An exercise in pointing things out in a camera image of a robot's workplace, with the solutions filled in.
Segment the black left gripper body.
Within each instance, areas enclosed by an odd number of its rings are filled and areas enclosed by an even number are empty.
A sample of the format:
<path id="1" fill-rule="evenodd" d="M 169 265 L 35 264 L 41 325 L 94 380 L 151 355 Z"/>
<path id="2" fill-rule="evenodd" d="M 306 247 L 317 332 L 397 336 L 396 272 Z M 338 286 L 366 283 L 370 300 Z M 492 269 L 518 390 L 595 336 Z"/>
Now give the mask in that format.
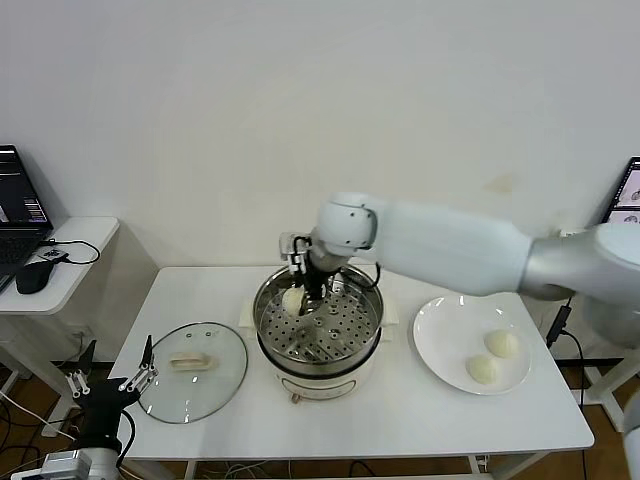
<path id="1" fill-rule="evenodd" d="M 82 394 L 76 403 L 82 408 L 84 421 L 75 449 L 121 449 L 118 439 L 121 413 L 140 398 L 137 389 L 129 391 L 125 378 L 109 378 L 89 384 L 89 394 Z"/>

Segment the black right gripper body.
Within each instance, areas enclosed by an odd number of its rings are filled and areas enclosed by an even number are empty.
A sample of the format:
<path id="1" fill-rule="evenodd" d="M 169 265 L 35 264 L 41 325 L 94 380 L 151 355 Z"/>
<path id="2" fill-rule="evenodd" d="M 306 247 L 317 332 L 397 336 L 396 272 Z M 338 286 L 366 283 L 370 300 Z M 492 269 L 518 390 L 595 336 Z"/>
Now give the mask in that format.
<path id="1" fill-rule="evenodd" d="M 301 281 L 308 298 L 312 301 L 322 300 L 331 274 L 316 268 L 308 253 L 300 254 L 299 257 Z"/>

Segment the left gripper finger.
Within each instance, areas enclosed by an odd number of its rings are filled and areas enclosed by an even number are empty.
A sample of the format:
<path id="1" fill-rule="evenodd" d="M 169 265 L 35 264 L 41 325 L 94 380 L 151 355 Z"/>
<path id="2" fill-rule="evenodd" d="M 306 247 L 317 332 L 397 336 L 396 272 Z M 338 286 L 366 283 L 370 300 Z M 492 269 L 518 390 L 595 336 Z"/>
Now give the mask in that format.
<path id="1" fill-rule="evenodd" d="M 67 384 L 73 399 L 88 396 L 91 388 L 88 384 L 88 376 L 91 373 L 96 340 L 92 340 L 86 350 L 77 361 L 77 368 L 66 375 Z"/>
<path id="2" fill-rule="evenodd" d="M 137 372 L 119 386 L 121 392 L 138 392 L 142 394 L 154 378 L 158 371 L 155 367 L 155 356 L 153 351 L 152 336 L 148 335 L 145 341 L 143 354 Z"/>

